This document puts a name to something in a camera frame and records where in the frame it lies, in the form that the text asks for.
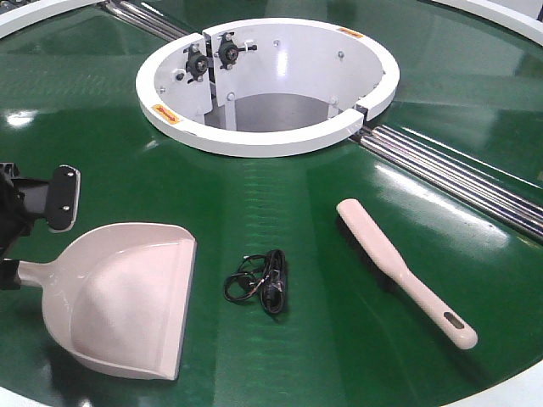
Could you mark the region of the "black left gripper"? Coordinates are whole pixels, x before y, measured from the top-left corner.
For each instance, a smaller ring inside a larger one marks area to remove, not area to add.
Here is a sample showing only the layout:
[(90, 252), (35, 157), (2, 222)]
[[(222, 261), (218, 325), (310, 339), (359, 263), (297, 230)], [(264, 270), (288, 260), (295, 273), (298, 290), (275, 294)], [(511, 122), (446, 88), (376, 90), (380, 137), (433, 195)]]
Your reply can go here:
[[(22, 177), (15, 163), (1, 163), (1, 254), (29, 236), (36, 220), (46, 218), (48, 188), (49, 181)], [(1, 290), (20, 289), (19, 265), (17, 259), (1, 262)]]

